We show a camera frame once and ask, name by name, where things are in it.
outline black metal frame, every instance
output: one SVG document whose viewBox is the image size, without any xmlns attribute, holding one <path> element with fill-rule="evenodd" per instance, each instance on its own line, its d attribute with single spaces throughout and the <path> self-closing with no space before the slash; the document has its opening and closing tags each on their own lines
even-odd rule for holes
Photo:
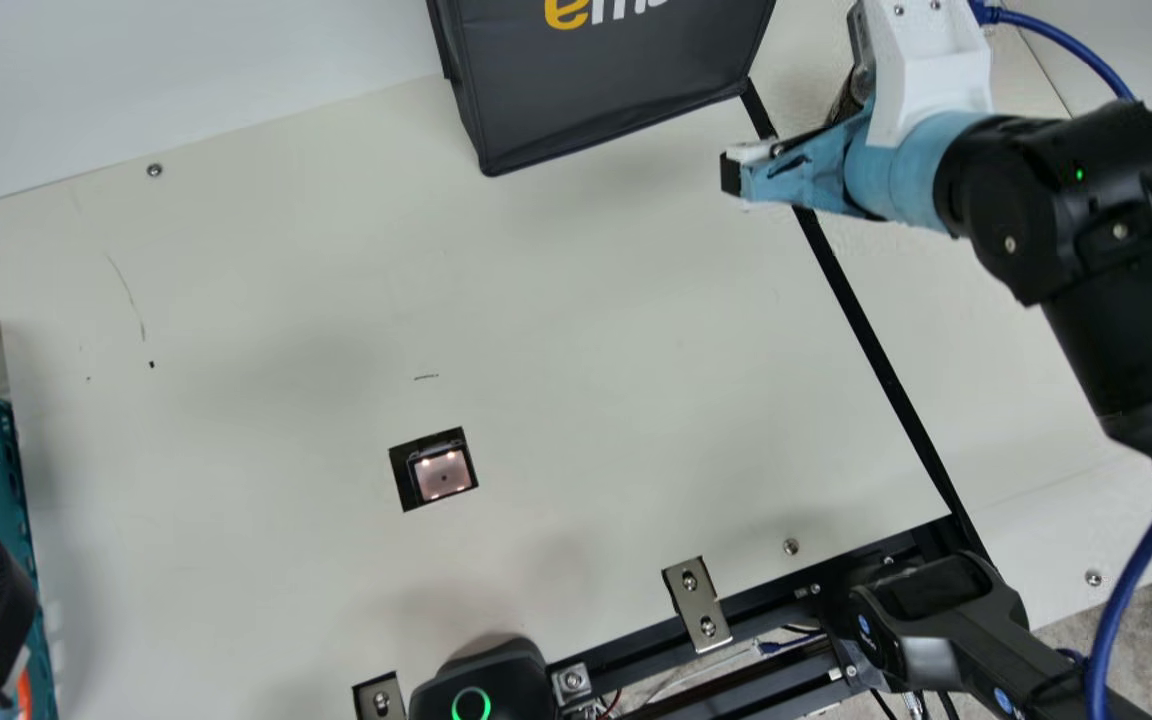
<svg viewBox="0 0 1152 720">
<path fill-rule="evenodd" d="M 742 92 L 741 101 L 745 104 L 759 137 L 776 137 L 776 128 L 772 126 L 753 82 Z M 937 454 L 937 447 L 896 378 L 896 370 L 882 350 L 873 325 L 869 324 L 817 215 L 805 209 L 795 209 L 794 213 L 892 410 L 904 427 L 929 478 L 950 509 L 950 515 L 725 598 L 721 601 L 722 612 L 732 629 L 733 642 L 750 641 L 780 626 L 803 623 L 819 623 L 828 637 L 734 670 L 668 700 L 632 710 L 624 715 L 627 719 L 803 717 L 855 694 L 866 692 L 869 687 L 861 683 L 861 679 L 867 675 L 867 661 L 859 652 L 849 652 L 831 631 L 833 626 L 841 626 L 831 609 L 842 605 L 854 581 L 884 564 L 923 564 L 963 550 L 988 559 L 980 536 Z M 594 696 L 605 696 L 695 659 L 689 634 L 676 616 L 553 662 L 548 670 L 553 674 L 584 664 Z M 856 673 L 842 670 L 849 665 L 856 667 Z M 588 702 L 589 696 L 582 700 Z M 573 706 L 579 706 L 579 703 L 575 702 Z"/>
</svg>

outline green indicator light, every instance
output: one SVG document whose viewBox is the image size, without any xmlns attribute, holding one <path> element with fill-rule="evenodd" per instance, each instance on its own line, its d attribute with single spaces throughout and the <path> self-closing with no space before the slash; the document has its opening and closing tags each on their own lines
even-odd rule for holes
<svg viewBox="0 0 1152 720">
<path fill-rule="evenodd" d="M 483 715 L 477 717 L 477 720 L 488 720 L 488 717 L 492 715 L 492 698 L 488 697 L 488 694 L 483 688 L 465 688 L 463 691 L 457 692 L 456 697 L 452 698 L 452 720 L 475 720 L 473 717 L 461 717 L 458 710 L 461 698 L 465 697 L 467 694 L 478 694 L 483 698 Z"/>
</svg>

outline gray floor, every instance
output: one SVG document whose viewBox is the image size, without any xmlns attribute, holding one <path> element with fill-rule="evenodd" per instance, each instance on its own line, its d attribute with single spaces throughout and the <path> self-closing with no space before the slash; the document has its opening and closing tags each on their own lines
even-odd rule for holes
<svg viewBox="0 0 1152 720">
<path fill-rule="evenodd" d="M 1087 652 L 1092 647 L 1098 619 L 1100 619 L 1100 609 L 1083 612 L 1083 614 L 1038 630 L 1038 637 L 1053 647 L 1071 647 Z M 722 675 L 735 667 L 749 665 L 756 660 L 758 660 L 758 655 L 751 652 L 749 646 L 728 647 L 722 655 L 710 657 L 695 666 L 659 676 L 659 679 L 646 680 L 646 682 L 628 689 L 626 697 L 622 698 L 622 708 L 634 710 L 652 698 L 680 692 L 684 688 L 703 683 L 715 675 Z M 695 675 L 703 667 L 714 664 L 721 665 L 721 667 L 714 667 L 713 673 L 710 674 Z M 1132 607 L 1126 613 L 1123 628 L 1119 632 L 1119 641 L 1114 647 L 1111 687 L 1152 714 L 1152 585 L 1140 589 L 1135 597 Z M 973 698 L 955 697 L 963 720 L 986 720 L 993 717 Z M 890 702 L 892 710 L 897 712 L 897 717 L 901 719 L 909 717 L 899 697 L 890 697 L 887 700 Z M 931 705 L 931 717 L 942 719 L 945 711 L 938 705 L 938 702 L 932 700 Z M 867 694 L 842 703 L 841 706 L 824 711 L 819 717 L 823 720 L 886 720 L 882 711 L 874 705 L 873 698 L 870 698 Z"/>
</svg>

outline white table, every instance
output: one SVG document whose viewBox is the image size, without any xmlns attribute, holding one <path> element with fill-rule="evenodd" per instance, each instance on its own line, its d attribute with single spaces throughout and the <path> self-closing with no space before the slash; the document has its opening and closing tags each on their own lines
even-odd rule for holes
<svg viewBox="0 0 1152 720">
<path fill-rule="evenodd" d="M 844 9 L 773 18 L 755 77 L 783 132 L 844 77 Z M 1049 111 L 996 50 L 1005 105 Z M 346 719 L 349 684 L 410 692 L 485 632 L 558 659 L 667 619 L 687 558 L 732 594 L 943 515 L 801 233 L 718 192 L 750 136 L 732 101 L 484 179 L 425 78 L 0 200 L 67 717 Z M 1007 577 L 1038 617 L 1096 600 L 1064 564 L 1120 547 L 1029 546 L 1126 461 L 1041 318 L 968 247 L 827 229 Z M 387 448 L 458 425 L 482 486 L 403 514 Z"/>
</svg>

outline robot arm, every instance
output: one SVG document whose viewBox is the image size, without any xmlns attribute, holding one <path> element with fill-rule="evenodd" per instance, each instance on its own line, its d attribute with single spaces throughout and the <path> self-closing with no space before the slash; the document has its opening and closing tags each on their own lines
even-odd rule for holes
<svg viewBox="0 0 1152 720">
<path fill-rule="evenodd" d="M 829 126 L 728 151 L 723 190 L 968 238 L 1021 304 L 1043 308 L 1107 437 L 1152 457 L 1152 111 L 992 114 L 983 37 L 958 22 L 970 13 L 968 0 L 859 0 Z M 851 602 L 854 638 L 895 691 L 1087 717 L 1079 669 L 1029 634 L 1020 597 L 980 559 L 861 583 Z M 1112 694 L 1107 705 L 1146 717 Z"/>
<path fill-rule="evenodd" d="M 859 111 L 803 138 L 728 151 L 723 190 L 968 238 L 1021 304 L 1043 308 L 1106 434 L 1152 457 L 1152 111 L 1115 101 L 1069 120 L 982 113 L 990 103 L 972 74 L 955 88 L 927 68 L 957 63 L 960 47 L 975 47 L 961 36 L 979 28 L 911 17 L 958 18 L 967 0 L 923 5 L 896 15 L 864 0 L 850 20 L 858 67 L 838 105 Z M 923 31 L 901 31 L 910 20 Z M 920 55 L 919 41 L 931 50 Z M 884 54 L 905 63 L 888 73 Z M 942 85 L 919 90 L 929 82 L 910 58 Z M 864 96 L 872 73 L 876 94 Z M 902 82 L 884 83 L 890 74 Z M 881 112 L 892 106 L 900 113 Z"/>
</svg>

